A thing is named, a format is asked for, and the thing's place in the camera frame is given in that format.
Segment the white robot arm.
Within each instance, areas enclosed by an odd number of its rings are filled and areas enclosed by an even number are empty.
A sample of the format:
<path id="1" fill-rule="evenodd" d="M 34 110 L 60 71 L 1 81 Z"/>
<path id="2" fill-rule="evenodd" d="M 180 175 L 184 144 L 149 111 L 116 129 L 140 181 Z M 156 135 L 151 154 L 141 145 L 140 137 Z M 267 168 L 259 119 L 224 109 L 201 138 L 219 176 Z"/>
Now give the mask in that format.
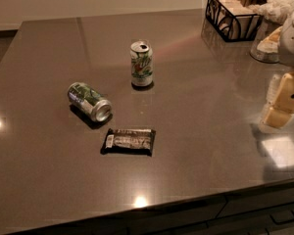
<path id="1" fill-rule="evenodd" d="M 275 75 L 269 84 L 260 125 L 274 129 L 283 128 L 294 117 L 294 11 L 282 26 L 278 54 L 292 71 L 282 77 Z"/>

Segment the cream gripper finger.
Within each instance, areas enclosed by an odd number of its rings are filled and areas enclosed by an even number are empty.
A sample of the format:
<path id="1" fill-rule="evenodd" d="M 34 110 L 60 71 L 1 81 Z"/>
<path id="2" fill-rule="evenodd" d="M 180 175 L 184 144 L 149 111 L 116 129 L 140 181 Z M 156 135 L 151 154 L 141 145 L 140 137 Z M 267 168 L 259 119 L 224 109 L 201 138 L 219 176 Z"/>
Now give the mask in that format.
<path id="1" fill-rule="evenodd" d="M 280 129 L 294 117 L 294 70 L 284 75 L 275 74 L 267 93 L 261 124 Z"/>

